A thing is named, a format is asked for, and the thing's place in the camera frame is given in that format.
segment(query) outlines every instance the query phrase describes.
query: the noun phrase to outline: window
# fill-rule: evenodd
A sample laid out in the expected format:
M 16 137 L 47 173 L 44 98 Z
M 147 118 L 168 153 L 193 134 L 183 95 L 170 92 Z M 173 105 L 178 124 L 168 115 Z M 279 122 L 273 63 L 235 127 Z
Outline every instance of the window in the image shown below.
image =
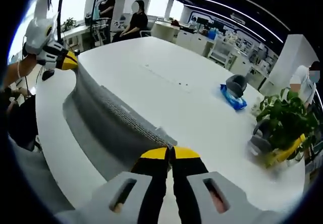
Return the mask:
M 11 47 L 10 47 L 9 54 L 8 54 L 8 61 L 9 62 L 10 62 L 12 56 L 16 55 L 18 52 L 20 52 L 22 50 L 23 39 L 26 34 L 26 30 L 29 25 L 29 22 L 34 18 L 35 8 L 36 8 L 36 2 L 33 2 L 30 5 L 25 17 L 21 21 L 21 23 L 16 31 L 15 37 L 11 43 Z
M 61 24 L 68 18 L 76 21 L 84 20 L 84 8 L 86 0 L 63 0 L 61 10 Z M 47 18 L 56 15 L 59 7 L 59 0 L 51 0 L 52 8 L 47 12 Z
M 179 2 L 179 1 L 174 1 L 172 9 L 171 9 L 170 17 L 172 17 L 173 19 L 175 19 L 177 21 L 180 21 L 182 13 L 183 13 L 183 9 L 184 9 L 183 3 Z
M 165 17 L 168 0 L 150 0 L 147 15 Z

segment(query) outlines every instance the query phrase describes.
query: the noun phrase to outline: face mask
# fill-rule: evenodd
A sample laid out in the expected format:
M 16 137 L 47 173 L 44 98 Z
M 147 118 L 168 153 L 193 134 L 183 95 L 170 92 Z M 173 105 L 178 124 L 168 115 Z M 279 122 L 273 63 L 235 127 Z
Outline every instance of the face mask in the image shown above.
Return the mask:
M 309 71 L 308 76 L 313 83 L 317 83 L 319 81 L 319 71 Z
M 132 13 L 136 13 L 139 10 L 139 4 L 137 2 L 134 2 L 131 6 Z

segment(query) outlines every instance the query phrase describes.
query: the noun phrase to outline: blue plastic bag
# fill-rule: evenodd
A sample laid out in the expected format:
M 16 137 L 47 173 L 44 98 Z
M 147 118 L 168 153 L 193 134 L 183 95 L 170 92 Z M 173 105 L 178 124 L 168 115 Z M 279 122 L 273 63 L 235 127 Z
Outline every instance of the blue plastic bag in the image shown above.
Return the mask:
M 245 107 L 247 107 L 247 102 L 242 97 L 239 99 L 236 99 L 235 97 L 233 97 L 227 91 L 227 86 L 225 84 L 221 84 L 220 90 L 221 90 L 222 95 L 226 98 L 226 100 L 233 107 L 233 109 L 242 110 Z

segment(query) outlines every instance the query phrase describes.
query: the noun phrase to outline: robotic arm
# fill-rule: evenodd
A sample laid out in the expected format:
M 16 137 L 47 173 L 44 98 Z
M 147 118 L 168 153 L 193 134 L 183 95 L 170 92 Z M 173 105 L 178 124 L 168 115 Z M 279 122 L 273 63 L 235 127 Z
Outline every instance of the robotic arm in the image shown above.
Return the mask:
M 57 18 L 32 19 L 26 30 L 23 55 L 35 54 L 37 63 L 48 69 L 77 68 L 75 54 L 55 40 Z

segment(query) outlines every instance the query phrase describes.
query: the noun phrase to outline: potted plant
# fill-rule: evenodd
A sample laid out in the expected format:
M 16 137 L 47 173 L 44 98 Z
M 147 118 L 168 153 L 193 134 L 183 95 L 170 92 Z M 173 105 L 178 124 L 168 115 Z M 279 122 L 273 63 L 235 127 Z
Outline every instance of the potted plant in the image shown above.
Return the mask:
M 62 31 L 63 32 L 66 32 L 66 31 L 68 31 L 68 30 L 71 30 L 72 28 L 74 28 L 74 26 L 75 26 L 75 20 L 73 20 L 73 18 L 68 18 L 67 20 L 66 20 L 66 22 L 64 22 L 63 23 L 63 25 L 62 25 Z
M 314 131 L 318 120 L 314 113 L 307 113 L 297 93 L 288 90 L 283 97 L 285 90 L 280 95 L 265 97 L 256 117 L 258 124 L 254 134 L 258 129 L 263 133 L 263 142 L 267 144 L 264 158 L 267 167 L 294 159 L 316 140 Z

